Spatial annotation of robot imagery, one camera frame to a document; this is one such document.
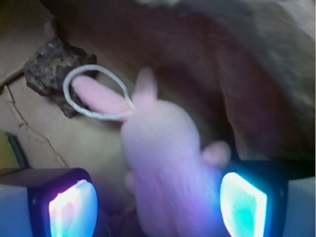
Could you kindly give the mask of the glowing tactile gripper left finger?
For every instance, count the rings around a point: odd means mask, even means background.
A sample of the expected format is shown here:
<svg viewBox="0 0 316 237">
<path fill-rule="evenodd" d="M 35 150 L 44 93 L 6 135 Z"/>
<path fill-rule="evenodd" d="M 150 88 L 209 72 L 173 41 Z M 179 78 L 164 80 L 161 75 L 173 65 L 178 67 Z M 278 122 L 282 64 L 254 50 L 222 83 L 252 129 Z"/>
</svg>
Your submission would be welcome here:
<svg viewBox="0 0 316 237">
<path fill-rule="evenodd" d="M 98 195 L 82 168 L 0 171 L 2 237 L 91 237 Z"/>
</svg>

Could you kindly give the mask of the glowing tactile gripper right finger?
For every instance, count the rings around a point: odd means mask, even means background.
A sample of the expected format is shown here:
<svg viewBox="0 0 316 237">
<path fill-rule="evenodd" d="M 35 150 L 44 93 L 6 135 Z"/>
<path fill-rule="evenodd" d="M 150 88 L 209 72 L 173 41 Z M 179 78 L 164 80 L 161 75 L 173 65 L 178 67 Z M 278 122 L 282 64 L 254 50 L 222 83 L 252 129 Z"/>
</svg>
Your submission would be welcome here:
<svg viewBox="0 0 316 237">
<path fill-rule="evenodd" d="M 225 227 L 232 237 L 314 237 L 314 161 L 232 161 L 220 185 Z"/>
</svg>

